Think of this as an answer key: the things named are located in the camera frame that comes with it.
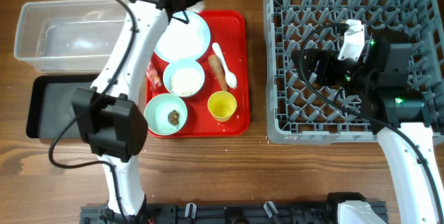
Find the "light blue bowl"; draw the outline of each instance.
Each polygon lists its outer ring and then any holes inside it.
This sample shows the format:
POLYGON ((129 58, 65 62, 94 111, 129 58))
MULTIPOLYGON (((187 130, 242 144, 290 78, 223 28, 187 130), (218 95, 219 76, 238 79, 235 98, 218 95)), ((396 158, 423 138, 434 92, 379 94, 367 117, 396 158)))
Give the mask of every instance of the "light blue bowl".
POLYGON ((188 109, 184 101, 173 94, 160 94, 148 102, 144 116, 148 129, 157 135, 172 135, 179 131, 187 121, 188 109), (173 110, 179 113, 179 124, 168 122, 168 114, 173 110))
POLYGON ((202 66, 194 60, 179 60, 177 62, 168 64, 168 66, 166 67, 166 69, 164 71, 163 81, 164 81, 164 85, 165 85, 166 89, 171 94, 175 94, 176 96, 187 98, 187 97, 196 95, 196 93, 198 91, 200 91, 200 89, 202 89, 203 83, 205 82, 205 72, 203 71, 202 66), (175 72, 177 72, 177 70, 182 69, 182 68, 195 69, 203 79, 202 85, 199 87, 199 89, 196 90, 196 92, 194 92, 193 94, 188 95, 188 96, 177 95, 171 90, 171 77, 174 75, 175 72))

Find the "dish rack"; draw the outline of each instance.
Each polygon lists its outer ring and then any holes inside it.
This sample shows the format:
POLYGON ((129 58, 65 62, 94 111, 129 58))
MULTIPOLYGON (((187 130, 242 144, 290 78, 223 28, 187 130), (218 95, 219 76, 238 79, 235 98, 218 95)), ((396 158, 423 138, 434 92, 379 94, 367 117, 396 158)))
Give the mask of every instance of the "dish rack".
MULTIPOLYGON (((278 144, 331 144, 376 141, 369 122, 316 98, 299 79, 291 53, 317 26, 359 19, 372 30, 390 28, 413 42, 408 84, 424 94, 431 110, 434 143, 444 141, 443 25, 436 0, 264 0, 267 48, 268 138, 278 144)), ((324 29, 307 48, 339 50, 338 36, 324 29)), ((339 87, 315 87, 333 100, 339 87)), ((342 92, 338 102, 360 110, 358 96, 342 92)))

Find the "red tray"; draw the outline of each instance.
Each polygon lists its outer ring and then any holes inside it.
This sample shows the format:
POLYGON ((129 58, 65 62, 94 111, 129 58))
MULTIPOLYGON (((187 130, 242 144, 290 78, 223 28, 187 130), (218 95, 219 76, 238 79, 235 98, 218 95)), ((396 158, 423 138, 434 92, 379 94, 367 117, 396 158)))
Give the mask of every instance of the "red tray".
MULTIPOLYGON (((160 136, 149 131, 153 136, 159 138, 183 138, 183 137, 227 137, 244 133, 250 125, 250 98, 248 95, 248 63, 246 50, 245 19, 236 11, 231 10, 211 10, 200 14, 207 22, 211 32, 211 43, 206 53, 197 62, 205 70, 205 82, 202 89, 190 98, 183 98, 188 108, 188 119, 183 128, 176 134, 160 136), (237 100, 237 109, 230 120, 219 123, 208 111, 208 98, 221 90, 210 65, 208 57, 214 54, 211 45, 218 42, 224 53, 227 66, 237 77, 237 88, 228 88, 237 100)), ((153 54, 152 62, 163 76, 163 71, 168 63, 153 54)), ((146 103, 153 97, 168 93, 162 88, 151 91, 151 86, 147 85, 146 103)))

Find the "plastic bin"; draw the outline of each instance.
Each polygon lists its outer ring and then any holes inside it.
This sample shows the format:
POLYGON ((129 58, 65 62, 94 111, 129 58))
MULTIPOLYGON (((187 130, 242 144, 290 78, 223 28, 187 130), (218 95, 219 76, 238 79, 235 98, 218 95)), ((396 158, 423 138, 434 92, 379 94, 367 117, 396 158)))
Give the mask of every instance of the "plastic bin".
MULTIPOLYGON (((360 19, 368 31, 388 27, 410 36, 414 45, 408 83, 425 95, 432 113, 435 144, 444 141, 444 32, 436 0, 264 0, 268 138, 281 144, 376 141, 369 122, 316 98, 298 78, 290 59, 313 28, 342 19, 360 19)), ((331 28, 315 37, 308 48, 340 49, 331 28)), ((318 88, 330 100, 339 89, 318 88)), ((361 105, 357 96, 344 93, 338 101, 354 110, 361 105)))
POLYGON ((40 72, 101 71, 125 16, 114 0, 26 3, 17 25, 14 56, 40 72))

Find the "yellow cup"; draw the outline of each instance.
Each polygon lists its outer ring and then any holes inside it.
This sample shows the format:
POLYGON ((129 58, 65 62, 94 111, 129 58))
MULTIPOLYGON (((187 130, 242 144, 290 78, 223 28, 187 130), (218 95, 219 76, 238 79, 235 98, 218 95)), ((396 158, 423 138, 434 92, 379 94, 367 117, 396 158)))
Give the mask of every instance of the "yellow cup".
POLYGON ((214 119, 220 122, 225 122, 236 111, 236 98, 230 92, 215 92, 208 99, 208 110, 214 119))

